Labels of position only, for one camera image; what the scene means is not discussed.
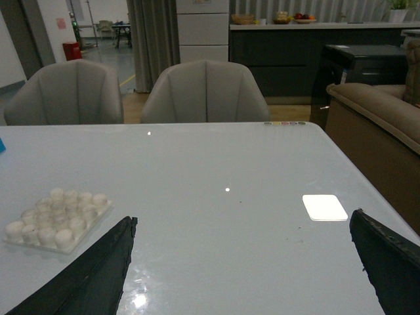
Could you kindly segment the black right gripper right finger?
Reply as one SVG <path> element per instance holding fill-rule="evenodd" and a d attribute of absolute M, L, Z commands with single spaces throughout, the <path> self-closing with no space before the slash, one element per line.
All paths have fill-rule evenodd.
<path fill-rule="evenodd" d="M 350 234 L 385 314 L 419 313 L 419 246 L 367 215 L 353 211 Z"/>

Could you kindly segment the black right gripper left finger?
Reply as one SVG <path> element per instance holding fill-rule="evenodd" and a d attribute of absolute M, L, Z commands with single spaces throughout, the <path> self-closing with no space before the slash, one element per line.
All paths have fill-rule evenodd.
<path fill-rule="evenodd" d="M 131 263 L 136 217 L 124 217 L 9 314 L 116 314 Z"/>

